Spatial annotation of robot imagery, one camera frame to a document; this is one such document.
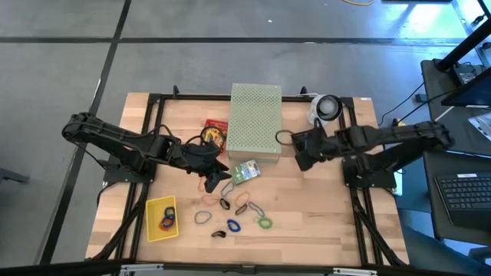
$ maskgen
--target orange rubber band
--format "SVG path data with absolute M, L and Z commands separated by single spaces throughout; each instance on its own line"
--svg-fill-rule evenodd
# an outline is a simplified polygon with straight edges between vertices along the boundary
M 220 199 L 216 195 L 203 195 L 201 201 L 208 206 L 215 205 Z
M 243 195 L 247 195 L 247 199 L 245 200 L 244 203 L 237 204 L 237 200 L 239 200 Z M 236 197 L 236 201 L 234 202 L 234 204 L 237 206 L 237 208 L 240 208 L 242 205 L 246 204 L 250 198 L 251 198 L 251 194 L 249 192 L 243 192 L 239 196 Z
M 199 178 L 198 191 L 205 192 L 205 184 L 203 183 L 203 178 L 202 177 Z

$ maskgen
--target monitor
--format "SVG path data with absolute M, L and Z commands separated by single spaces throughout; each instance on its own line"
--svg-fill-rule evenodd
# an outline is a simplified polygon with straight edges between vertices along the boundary
M 444 106 L 490 107 L 491 68 L 486 69 L 467 84 L 456 89 L 441 101 Z

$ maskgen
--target yellow plastic basket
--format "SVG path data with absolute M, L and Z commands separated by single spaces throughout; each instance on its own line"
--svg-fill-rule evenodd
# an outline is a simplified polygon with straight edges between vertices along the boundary
M 159 228 L 159 224 L 163 219 L 163 211 L 170 206 L 173 206 L 176 210 L 176 221 L 174 222 L 174 226 L 169 230 L 162 231 Z M 146 203 L 146 208 L 148 242 L 160 241 L 166 238 L 175 238 L 179 235 L 176 197 L 174 195 L 148 200 Z

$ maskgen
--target small green box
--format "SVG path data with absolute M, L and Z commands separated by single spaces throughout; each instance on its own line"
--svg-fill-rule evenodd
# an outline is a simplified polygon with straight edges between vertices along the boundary
M 253 159 L 232 169 L 233 182 L 238 185 L 261 174 L 258 163 Z

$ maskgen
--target green rubber band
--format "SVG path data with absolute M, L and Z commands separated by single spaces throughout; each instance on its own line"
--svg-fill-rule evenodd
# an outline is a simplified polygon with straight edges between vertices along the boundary
M 263 229 L 270 229 L 273 226 L 273 221 L 270 218 L 263 217 L 258 220 L 258 224 Z

